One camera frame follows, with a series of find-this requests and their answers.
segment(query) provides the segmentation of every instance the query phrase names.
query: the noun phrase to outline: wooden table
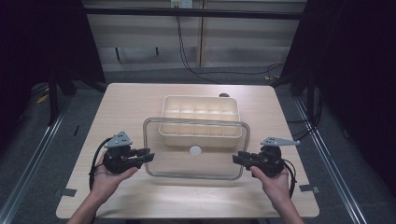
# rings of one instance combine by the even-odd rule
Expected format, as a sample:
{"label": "wooden table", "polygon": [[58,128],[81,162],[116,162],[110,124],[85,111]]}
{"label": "wooden table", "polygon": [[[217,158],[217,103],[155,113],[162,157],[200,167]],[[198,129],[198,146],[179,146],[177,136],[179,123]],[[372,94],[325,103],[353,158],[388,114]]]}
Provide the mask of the wooden table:
{"label": "wooden table", "polygon": [[[266,86],[196,84],[111,84],[97,111],[90,132],[67,184],[76,189],[74,197],[63,196],[56,214],[70,218],[89,193],[88,172],[94,152],[109,136],[125,131],[133,147],[144,146],[143,122],[160,117],[166,95],[219,96],[226,92],[237,103],[241,121],[250,127],[247,151],[259,152],[268,136],[291,139],[282,109],[273,88]],[[309,184],[294,146],[281,147],[284,159],[297,171],[292,200],[302,217],[318,215],[312,191],[300,192]],[[144,169],[123,181],[97,212],[103,218],[251,218],[278,217],[262,191],[262,183],[244,171],[235,180],[164,178],[148,175]]]}

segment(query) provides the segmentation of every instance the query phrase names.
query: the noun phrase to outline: translucent plastic bin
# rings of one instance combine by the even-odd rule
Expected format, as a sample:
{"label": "translucent plastic bin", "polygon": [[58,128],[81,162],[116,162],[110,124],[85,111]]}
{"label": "translucent plastic bin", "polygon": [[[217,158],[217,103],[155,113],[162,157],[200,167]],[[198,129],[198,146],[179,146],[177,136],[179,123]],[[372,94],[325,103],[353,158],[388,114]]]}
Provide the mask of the translucent plastic bin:
{"label": "translucent plastic bin", "polygon": [[[237,102],[229,97],[167,96],[163,118],[240,121]],[[202,124],[162,124],[160,133],[168,146],[233,147],[241,136],[238,127]]]}
{"label": "translucent plastic bin", "polygon": [[[166,126],[202,126],[205,128],[234,129],[240,132],[233,144],[225,147],[217,142],[228,142],[227,137],[213,137],[216,141],[203,141],[200,135],[171,136],[175,140],[169,145],[159,132]],[[235,180],[242,174],[243,167],[233,163],[233,155],[246,151],[250,130],[246,123],[238,121],[216,121],[207,119],[149,118],[143,126],[145,147],[155,153],[155,159],[145,163],[149,175],[158,177],[202,178]]]}

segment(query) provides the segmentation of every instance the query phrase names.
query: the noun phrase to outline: wire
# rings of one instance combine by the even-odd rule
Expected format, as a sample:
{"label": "wire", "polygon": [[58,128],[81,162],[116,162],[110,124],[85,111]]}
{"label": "wire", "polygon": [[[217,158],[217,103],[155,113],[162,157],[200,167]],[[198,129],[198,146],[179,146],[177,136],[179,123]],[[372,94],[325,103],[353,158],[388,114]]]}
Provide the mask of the wire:
{"label": "wire", "polygon": [[91,170],[90,170],[90,173],[89,173],[89,175],[90,175],[90,190],[92,189],[93,181],[95,179],[96,168],[99,167],[100,165],[102,165],[102,164],[100,164],[100,165],[96,166],[96,159],[98,158],[99,151],[105,145],[105,143],[110,141],[111,139],[112,139],[112,137],[107,138],[105,141],[103,141],[102,144],[99,145],[99,147],[96,149],[95,155],[93,156],[92,166],[91,166]]}
{"label": "wire", "polygon": [[261,75],[261,74],[265,74],[268,73],[274,69],[276,69],[277,67],[284,65],[284,63],[273,63],[270,64],[267,69],[265,71],[260,71],[260,72],[256,72],[256,73],[244,73],[244,72],[220,72],[220,71],[213,71],[213,72],[197,72],[197,71],[193,71],[189,65],[189,62],[187,60],[187,56],[186,56],[186,51],[184,50],[184,43],[183,43],[183,38],[182,38],[182,34],[181,34],[181,25],[180,25],[180,17],[177,16],[177,32],[178,32],[178,41],[179,41],[179,51],[180,51],[180,58],[181,61],[183,62],[184,67],[190,71],[191,73],[193,73],[196,77],[206,80],[206,81],[210,81],[216,84],[220,84],[219,82],[210,79],[210,78],[206,78],[206,77],[201,77],[199,75],[205,75],[205,74],[237,74],[237,75],[247,75],[247,76],[255,76],[255,75]]}
{"label": "wire", "polygon": [[295,139],[295,141],[300,141],[303,138],[305,138],[309,133],[312,133],[314,130],[317,129],[319,122],[320,122],[320,118],[321,118],[321,113],[322,113],[322,107],[323,107],[323,95],[321,93],[321,91],[319,90],[319,99],[318,99],[318,106],[317,106],[317,114],[312,118],[312,120],[309,119],[302,119],[302,120],[293,120],[293,121],[288,121],[288,122],[309,122],[311,121],[312,125],[311,127],[308,128],[308,130],[304,129],[298,133],[295,133],[293,135],[293,138],[295,136],[300,135],[301,133],[303,135],[299,136],[297,139]]}
{"label": "wire", "polygon": [[[282,159],[282,160],[283,160],[283,165],[286,167],[286,169],[288,169],[288,171],[289,171],[289,173],[290,173],[290,189],[289,189],[289,194],[290,194],[290,197],[291,197],[291,196],[293,196],[294,188],[295,188],[295,185],[296,185],[296,183],[297,183],[297,180],[296,180],[296,176],[297,176],[296,168],[294,167],[293,163],[291,163],[290,161],[285,160],[285,159]],[[290,167],[285,163],[285,161],[286,161],[288,164],[291,165],[291,167],[293,168],[293,170],[290,169]]]}

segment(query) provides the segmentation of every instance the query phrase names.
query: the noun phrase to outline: black cable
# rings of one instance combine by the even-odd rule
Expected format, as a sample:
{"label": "black cable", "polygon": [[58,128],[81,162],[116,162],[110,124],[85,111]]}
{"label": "black cable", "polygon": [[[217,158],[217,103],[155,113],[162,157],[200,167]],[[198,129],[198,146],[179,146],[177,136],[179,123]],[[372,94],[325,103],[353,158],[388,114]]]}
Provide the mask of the black cable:
{"label": "black cable", "polygon": [[177,17],[177,32],[178,32],[178,41],[179,41],[179,51],[180,51],[180,57],[181,57],[181,61],[183,62],[184,67],[190,71],[191,73],[193,73],[196,77],[201,78],[203,80],[206,81],[210,81],[216,84],[220,84],[219,82],[206,78],[206,77],[201,77],[199,75],[205,75],[205,74],[237,74],[237,75],[247,75],[247,76],[255,76],[255,75],[261,75],[261,74],[265,74],[268,73],[274,69],[276,69],[277,67],[279,67],[280,65],[284,65],[284,63],[273,63],[270,64],[267,69],[265,71],[261,71],[261,72],[257,72],[257,73],[243,73],[243,72],[220,72],[220,71],[214,71],[214,72],[197,72],[197,71],[193,71],[189,65],[189,62],[187,60],[187,56],[186,56],[186,51],[184,50],[184,43],[183,43],[183,38],[182,38],[182,34],[181,34],[181,25],[180,25],[180,17]]}
{"label": "black cable", "polygon": [[319,90],[319,99],[318,99],[318,105],[317,105],[317,113],[316,115],[312,118],[312,120],[309,119],[302,119],[302,120],[293,120],[293,121],[288,121],[288,123],[298,123],[298,122],[311,122],[311,127],[308,128],[308,130],[304,129],[298,133],[295,133],[293,137],[300,135],[301,133],[304,133],[303,135],[299,136],[295,141],[300,141],[303,138],[305,138],[309,133],[312,133],[319,125],[320,118],[321,118],[321,113],[322,113],[322,107],[323,107],[323,95],[321,91]]}
{"label": "black cable", "polygon": [[[296,169],[294,168],[294,165],[293,165],[290,161],[285,160],[285,159],[282,159],[282,160],[284,161],[284,162],[283,162],[283,165],[286,167],[286,169],[288,169],[288,171],[289,171],[289,173],[290,173],[290,177],[291,177],[291,179],[290,179],[290,189],[289,189],[289,194],[290,194],[290,197],[291,197],[291,196],[293,196],[294,188],[295,188],[296,183],[297,183],[297,181],[296,181],[297,173],[296,173]],[[292,170],[290,169],[290,167],[285,163],[285,161],[286,161],[288,164],[291,165],[291,167],[293,168],[293,171],[292,171]]]}
{"label": "black cable", "polygon": [[92,166],[91,166],[91,170],[90,170],[90,173],[89,173],[89,175],[90,175],[90,190],[92,189],[93,181],[95,179],[96,168],[98,166],[102,165],[102,164],[100,164],[100,165],[96,166],[96,159],[98,158],[99,151],[100,151],[100,149],[102,149],[102,147],[105,145],[105,143],[107,143],[111,139],[112,139],[112,137],[107,138],[105,141],[103,141],[103,143],[99,146],[99,148],[96,149],[95,155],[93,156]]}
{"label": "black cable", "polygon": [[287,83],[291,83],[294,79],[299,78],[299,74],[302,73],[304,71],[304,65],[301,66],[301,68],[299,68],[298,70],[291,72],[288,76],[282,76],[281,78],[279,78],[277,81],[271,83],[270,86],[272,86],[273,88],[276,88],[278,86],[287,84]]}

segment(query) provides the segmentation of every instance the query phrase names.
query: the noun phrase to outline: black controller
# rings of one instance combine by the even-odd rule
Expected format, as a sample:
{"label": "black controller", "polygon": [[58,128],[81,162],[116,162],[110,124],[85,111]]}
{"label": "black controller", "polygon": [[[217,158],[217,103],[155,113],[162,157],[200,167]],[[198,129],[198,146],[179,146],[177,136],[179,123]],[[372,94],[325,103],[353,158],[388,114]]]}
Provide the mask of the black controller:
{"label": "black controller", "polygon": [[262,140],[261,152],[259,154],[256,153],[248,153],[245,151],[238,151],[238,155],[233,155],[233,163],[244,166],[247,170],[250,170],[250,167],[256,166],[262,172],[269,176],[275,177],[286,169],[290,173],[290,197],[294,192],[294,187],[296,181],[296,171],[294,169],[293,164],[291,162],[282,159],[282,153],[280,151],[279,146],[290,146],[290,145],[300,145],[300,141],[290,141],[281,138],[268,137]]}
{"label": "black controller", "polygon": [[143,163],[153,159],[154,153],[149,153],[149,148],[111,147],[103,158],[103,165],[113,174],[122,174],[132,167],[140,169]]}
{"label": "black controller", "polygon": [[278,175],[285,165],[280,148],[270,146],[263,146],[259,154],[238,151],[237,156],[233,155],[233,163],[243,165],[247,170],[256,166],[269,177]]}
{"label": "black controller", "polygon": [[[131,149],[132,140],[125,132],[119,132],[112,138],[107,138],[96,149],[93,156],[92,166],[90,171],[90,189],[92,189],[93,181],[95,179],[96,168],[104,165],[108,171],[113,174],[122,174],[132,167],[140,169],[143,163],[152,161],[154,153],[149,153],[149,148]],[[102,147],[107,148],[107,152],[103,157],[102,164],[96,165],[96,159]]]}

